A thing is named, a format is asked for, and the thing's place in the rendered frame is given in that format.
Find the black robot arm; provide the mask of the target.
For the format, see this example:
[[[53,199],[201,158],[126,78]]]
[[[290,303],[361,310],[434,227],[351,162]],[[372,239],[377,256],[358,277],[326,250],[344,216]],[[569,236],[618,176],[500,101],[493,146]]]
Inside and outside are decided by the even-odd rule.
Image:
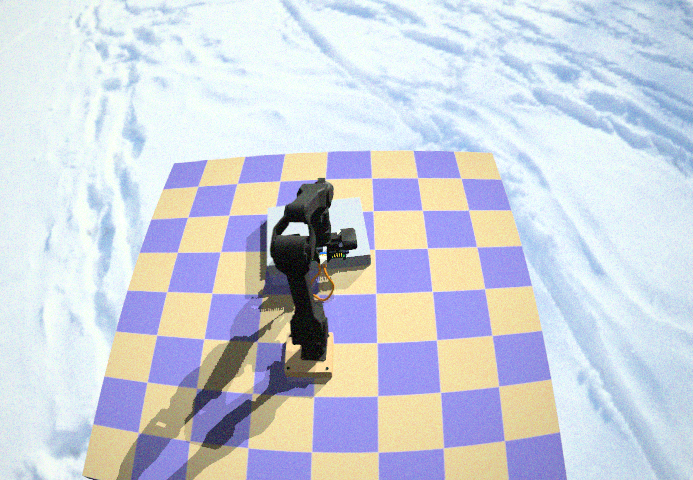
[[[297,199],[285,206],[284,215],[272,229],[270,254],[278,270],[287,275],[295,305],[290,334],[292,345],[302,345],[300,359],[325,361],[328,346],[328,320],[323,304],[315,302],[309,273],[314,258],[315,231],[326,229],[334,187],[317,178],[314,184],[303,183]],[[281,235],[290,222],[307,224],[309,236]],[[323,359],[325,358],[325,359]]]

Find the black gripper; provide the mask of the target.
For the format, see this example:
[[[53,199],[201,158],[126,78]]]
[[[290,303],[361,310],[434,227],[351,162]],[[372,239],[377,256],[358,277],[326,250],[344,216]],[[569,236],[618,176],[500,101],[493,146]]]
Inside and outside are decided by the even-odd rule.
[[[344,250],[355,250],[357,249],[357,238],[356,231],[354,228],[340,229],[341,235],[337,235],[337,232],[331,233],[330,224],[329,226],[321,231],[315,231],[316,244],[314,252],[314,260],[320,264],[320,257],[317,247],[327,247],[327,263],[336,254],[339,253],[339,242],[342,242]]]

